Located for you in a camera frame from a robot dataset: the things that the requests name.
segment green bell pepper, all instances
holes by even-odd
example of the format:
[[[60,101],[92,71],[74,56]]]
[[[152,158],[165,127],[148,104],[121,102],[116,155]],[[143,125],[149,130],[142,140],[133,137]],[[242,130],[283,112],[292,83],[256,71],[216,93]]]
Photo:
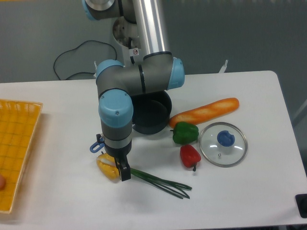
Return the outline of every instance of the green bell pepper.
[[[181,145],[187,145],[196,141],[199,135],[197,126],[185,121],[178,122],[172,131],[173,141]]]

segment baguette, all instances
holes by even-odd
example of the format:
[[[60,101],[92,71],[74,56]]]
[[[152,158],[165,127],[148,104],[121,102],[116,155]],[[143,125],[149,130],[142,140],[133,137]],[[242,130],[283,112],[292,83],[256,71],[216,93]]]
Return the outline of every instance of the baguette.
[[[170,118],[169,126],[172,128],[180,121],[185,121],[193,125],[209,121],[219,116],[231,113],[239,107],[239,100],[237,98],[226,98],[202,107],[188,110],[177,114]]]

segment yellow basket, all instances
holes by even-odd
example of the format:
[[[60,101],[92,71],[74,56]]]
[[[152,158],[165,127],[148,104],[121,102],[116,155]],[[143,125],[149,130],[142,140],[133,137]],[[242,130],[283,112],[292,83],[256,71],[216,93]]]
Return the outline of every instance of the yellow basket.
[[[12,210],[42,106],[0,99],[0,174],[6,180],[0,191],[0,213]]]

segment silver metal pipe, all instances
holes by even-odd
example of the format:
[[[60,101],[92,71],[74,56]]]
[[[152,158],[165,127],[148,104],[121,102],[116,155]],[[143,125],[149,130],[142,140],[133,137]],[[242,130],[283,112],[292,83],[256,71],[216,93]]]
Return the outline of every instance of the silver metal pipe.
[[[161,0],[133,0],[142,53],[169,51]]]
[[[85,0],[87,5],[96,11],[105,11],[109,9],[115,0]]]

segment blue lid knob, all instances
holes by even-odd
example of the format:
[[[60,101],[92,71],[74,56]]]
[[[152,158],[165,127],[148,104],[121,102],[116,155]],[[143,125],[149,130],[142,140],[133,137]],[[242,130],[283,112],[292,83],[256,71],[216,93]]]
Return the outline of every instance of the blue lid knob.
[[[224,130],[224,131],[219,132],[219,134],[217,135],[217,141],[221,145],[225,147],[229,147],[234,144],[235,136],[230,134],[227,130]]]

